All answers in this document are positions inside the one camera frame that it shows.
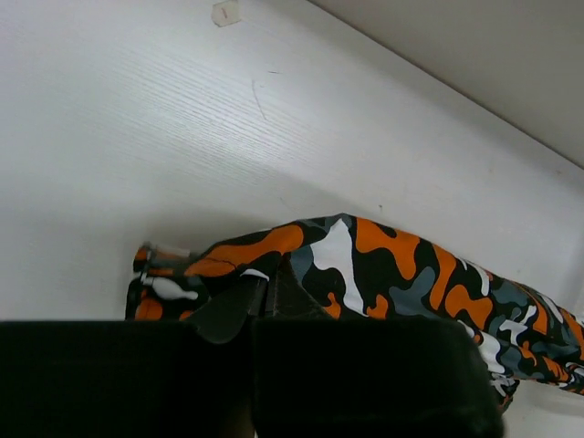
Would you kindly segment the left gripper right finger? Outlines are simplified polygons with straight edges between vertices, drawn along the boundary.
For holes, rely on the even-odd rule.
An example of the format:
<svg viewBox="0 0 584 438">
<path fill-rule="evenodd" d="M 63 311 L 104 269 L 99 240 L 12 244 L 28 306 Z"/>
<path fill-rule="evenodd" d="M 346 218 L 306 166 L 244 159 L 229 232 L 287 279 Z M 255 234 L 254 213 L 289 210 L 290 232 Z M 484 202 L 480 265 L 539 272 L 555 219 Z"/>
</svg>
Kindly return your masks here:
<svg viewBox="0 0 584 438">
<path fill-rule="evenodd" d="M 442 319 L 328 315 L 290 266 L 252 327 L 261 437 L 501 437 L 486 366 Z"/>
</svg>

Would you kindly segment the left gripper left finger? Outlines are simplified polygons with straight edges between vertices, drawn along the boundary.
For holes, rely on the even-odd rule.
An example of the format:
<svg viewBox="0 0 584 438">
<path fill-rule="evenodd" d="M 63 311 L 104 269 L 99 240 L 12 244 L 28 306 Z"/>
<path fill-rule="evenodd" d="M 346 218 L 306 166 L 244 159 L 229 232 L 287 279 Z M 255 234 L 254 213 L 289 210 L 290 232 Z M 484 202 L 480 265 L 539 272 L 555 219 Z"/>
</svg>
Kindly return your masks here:
<svg viewBox="0 0 584 438">
<path fill-rule="evenodd" d="M 251 437 L 245 276 L 183 321 L 7 321 L 4 437 Z"/>
</svg>

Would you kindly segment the camouflage patterned shorts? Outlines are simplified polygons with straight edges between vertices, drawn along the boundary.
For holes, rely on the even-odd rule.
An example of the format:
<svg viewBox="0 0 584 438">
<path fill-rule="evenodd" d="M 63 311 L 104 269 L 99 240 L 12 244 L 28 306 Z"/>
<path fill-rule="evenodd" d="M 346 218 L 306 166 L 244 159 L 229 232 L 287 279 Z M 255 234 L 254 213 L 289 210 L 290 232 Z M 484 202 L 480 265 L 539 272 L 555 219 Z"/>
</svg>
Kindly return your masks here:
<svg viewBox="0 0 584 438">
<path fill-rule="evenodd" d="M 293 286 L 334 319 L 445 318 L 480 349 L 499 406 L 521 381 L 583 392 L 583 321 L 550 297 L 437 244 L 350 215 L 299 219 L 233 237 L 200 254 L 142 245 L 125 317 L 182 320 L 244 276 Z"/>
</svg>

